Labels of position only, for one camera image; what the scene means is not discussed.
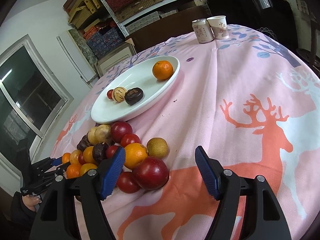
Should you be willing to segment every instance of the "cherry tomato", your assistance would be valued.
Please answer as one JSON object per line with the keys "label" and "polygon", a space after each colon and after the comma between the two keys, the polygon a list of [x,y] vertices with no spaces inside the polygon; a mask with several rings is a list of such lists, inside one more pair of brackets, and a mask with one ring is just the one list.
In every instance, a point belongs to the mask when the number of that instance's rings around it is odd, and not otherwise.
{"label": "cherry tomato", "polygon": [[125,136],[122,137],[120,144],[124,148],[128,144],[135,143],[135,142],[141,143],[140,138],[136,134],[129,133],[129,134],[126,134]]}
{"label": "cherry tomato", "polygon": [[120,174],[117,186],[122,192],[127,194],[135,193],[141,189],[141,187],[135,182],[132,172],[130,171],[125,171]]}
{"label": "cherry tomato", "polygon": [[113,155],[115,154],[118,147],[119,147],[118,145],[112,145],[108,149],[106,149],[105,155],[106,155],[107,159],[110,159],[113,157]]}
{"label": "cherry tomato", "polygon": [[83,165],[83,164],[86,164],[84,158],[83,158],[83,153],[80,153],[79,156],[78,156],[78,162]]}
{"label": "cherry tomato", "polygon": [[107,97],[108,97],[110,100],[112,100],[112,92],[113,92],[113,89],[111,89],[111,90],[109,90],[109,91],[107,92]]}

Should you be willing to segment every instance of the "pink tablecloth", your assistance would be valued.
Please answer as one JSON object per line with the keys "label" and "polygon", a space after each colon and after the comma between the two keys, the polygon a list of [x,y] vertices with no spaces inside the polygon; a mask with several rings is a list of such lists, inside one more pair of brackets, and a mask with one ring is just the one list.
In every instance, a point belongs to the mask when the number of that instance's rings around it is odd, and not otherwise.
{"label": "pink tablecloth", "polygon": [[[144,144],[164,138],[170,180],[160,190],[124,194],[117,188],[103,202],[119,240],[204,239],[218,202],[208,195],[195,164],[202,145],[209,157],[239,176],[264,175],[281,204],[293,240],[320,209],[319,79],[293,53],[255,30],[229,25],[230,38],[199,44],[194,33],[147,49],[116,65],[93,87],[66,124],[51,157],[72,152],[95,125],[90,111],[119,74],[151,57],[180,60],[166,96],[129,121]],[[83,239],[88,239],[76,202]],[[244,201],[236,218],[239,235]]]}

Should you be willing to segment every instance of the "dark brown dried fig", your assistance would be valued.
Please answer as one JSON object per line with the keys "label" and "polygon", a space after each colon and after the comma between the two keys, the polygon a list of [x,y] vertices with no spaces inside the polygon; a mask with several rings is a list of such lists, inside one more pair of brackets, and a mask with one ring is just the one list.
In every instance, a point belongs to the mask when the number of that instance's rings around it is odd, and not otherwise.
{"label": "dark brown dried fig", "polygon": [[86,140],[81,140],[78,145],[77,145],[77,149],[80,151],[84,151],[87,147],[92,146],[92,144]]}
{"label": "dark brown dried fig", "polygon": [[130,106],[134,105],[135,103],[140,101],[142,98],[143,98],[143,91],[141,88],[129,89],[124,95],[124,100]]}
{"label": "dark brown dried fig", "polygon": [[97,143],[93,149],[92,149],[92,157],[94,160],[100,164],[104,159],[106,159],[105,156],[105,150],[108,149],[108,144],[103,142],[103,143]]}

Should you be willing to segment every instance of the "human hand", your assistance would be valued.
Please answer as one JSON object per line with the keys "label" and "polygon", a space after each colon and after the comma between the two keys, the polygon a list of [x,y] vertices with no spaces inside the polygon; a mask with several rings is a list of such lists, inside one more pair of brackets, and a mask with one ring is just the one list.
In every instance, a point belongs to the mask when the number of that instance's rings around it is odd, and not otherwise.
{"label": "human hand", "polygon": [[41,200],[38,197],[27,195],[22,197],[24,205],[31,211],[36,211],[35,205],[39,204]]}

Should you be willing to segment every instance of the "fruit pile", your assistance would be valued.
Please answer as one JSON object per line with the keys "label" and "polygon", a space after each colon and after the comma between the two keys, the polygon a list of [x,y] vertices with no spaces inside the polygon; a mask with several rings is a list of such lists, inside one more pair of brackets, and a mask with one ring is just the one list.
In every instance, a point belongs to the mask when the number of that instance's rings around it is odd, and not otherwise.
{"label": "fruit pile", "polygon": [[124,148],[124,166],[131,170],[119,176],[117,186],[121,191],[155,190],[167,183],[169,170],[161,160],[168,154],[167,142],[162,138],[152,138],[145,147],[140,138],[133,134],[131,125],[123,121],[92,127],[82,137],[76,150],[63,154],[62,163],[70,162],[67,178],[77,178],[96,169],[104,159],[112,158],[118,147]]}
{"label": "fruit pile", "polygon": [[[173,67],[169,61],[160,60],[154,64],[152,74],[157,80],[166,80],[173,75]],[[143,91],[141,88],[132,88],[127,91],[124,87],[116,87],[107,92],[107,97],[118,103],[126,101],[132,106],[143,98]]]}

